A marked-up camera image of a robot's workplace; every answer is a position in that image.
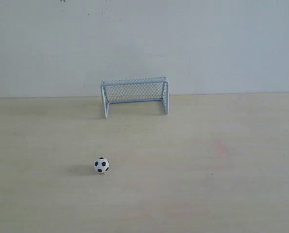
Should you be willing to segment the small black white soccer ball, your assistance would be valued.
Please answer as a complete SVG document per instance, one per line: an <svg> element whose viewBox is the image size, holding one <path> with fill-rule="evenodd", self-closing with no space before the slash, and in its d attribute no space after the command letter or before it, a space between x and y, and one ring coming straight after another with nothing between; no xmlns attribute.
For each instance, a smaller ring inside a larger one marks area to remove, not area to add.
<svg viewBox="0 0 289 233"><path fill-rule="evenodd" d="M110 168L109 160L104 157L99 157L94 163L94 169L97 173L105 173Z"/></svg>

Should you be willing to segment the white miniature soccer goal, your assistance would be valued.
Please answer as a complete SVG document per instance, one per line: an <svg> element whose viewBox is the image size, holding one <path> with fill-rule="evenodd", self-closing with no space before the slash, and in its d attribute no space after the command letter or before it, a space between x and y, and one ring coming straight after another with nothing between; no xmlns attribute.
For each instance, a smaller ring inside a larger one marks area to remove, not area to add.
<svg viewBox="0 0 289 233"><path fill-rule="evenodd" d="M100 92L103 116L108 117L111 104L160 101L169 114L170 84L165 76L154 78L102 81Z"/></svg>

